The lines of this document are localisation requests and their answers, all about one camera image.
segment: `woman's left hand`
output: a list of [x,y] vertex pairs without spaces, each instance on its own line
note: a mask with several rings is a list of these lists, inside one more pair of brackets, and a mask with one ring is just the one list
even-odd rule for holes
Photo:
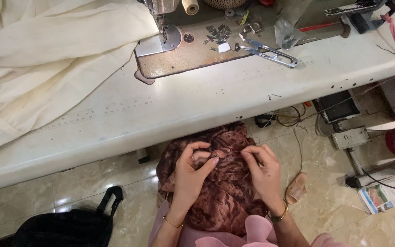
[[210,156],[209,152],[195,151],[199,148],[208,148],[209,143],[194,142],[188,144],[176,162],[175,190],[170,211],[185,216],[191,205],[195,203],[200,194],[205,178],[216,167],[218,157],[209,159],[199,170],[193,167],[205,162]]

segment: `black bag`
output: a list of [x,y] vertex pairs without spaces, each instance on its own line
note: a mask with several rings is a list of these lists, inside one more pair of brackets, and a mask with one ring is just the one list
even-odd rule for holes
[[[104,210],[112,194],[111,216]],[[111,238],[118,204],[123,201],[121,187],[108,188],[97,210],[73,209],[66,213],[50,213],[28,219],[13,236],[13,247],[106,247]]]

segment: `gold bracelet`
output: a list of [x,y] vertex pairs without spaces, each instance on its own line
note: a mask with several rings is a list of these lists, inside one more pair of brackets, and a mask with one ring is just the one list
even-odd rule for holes
[[288,213],[288,209],[289,209],[289,204],[286,200],[283,200],[284,203],[286,204],[286,208],[284,209],[284,212],[281,216],[279,217],[271,217],[270,213],[268,212],[268,216],[271,219],[272,222],[280,222],[282,221],[282,219],[286,216],[286,214]]
[[167,215],[163,216],[162,218],[163,218],[169,225],[171,225],[171,226],[173,226],[173,227],[176,227],[176,228],[179,228],[179,227],[183,227],[183,226],[184,226],[184,222],[181,222],[181,224],[175,226],[174,224],[170,223],[170,222],[167,220],[167,217],[166,217],[166,216],[167,216]]

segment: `thread spool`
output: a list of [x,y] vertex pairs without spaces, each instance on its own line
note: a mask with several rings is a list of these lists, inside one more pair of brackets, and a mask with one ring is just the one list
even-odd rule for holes
[[196,14],[199,10],[198,0],[182,0],[185,13],[188,15]]

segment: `brown patterned fabric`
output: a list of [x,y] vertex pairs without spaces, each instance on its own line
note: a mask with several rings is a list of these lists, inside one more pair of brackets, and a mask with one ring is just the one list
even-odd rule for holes
[[255,191],[248,165],[238,152],[248,145],[255,145],[252,138],[246,137],[244,123],[235,122],[173,140],[156,167],[161,183],[158,192],[164,198],[167,191],[171,192],[168,200],[172,201],[176,161],[187,144],[198,141],[211,143],[203,151],[211,152],[210,157],[217,155],[220,160],[205,179],[199,197],[190,208],[187,224],[196,230],[227,232],[242,237],[246,234],[247,216],[264,217],[267,214],[263,201],[254,199]]

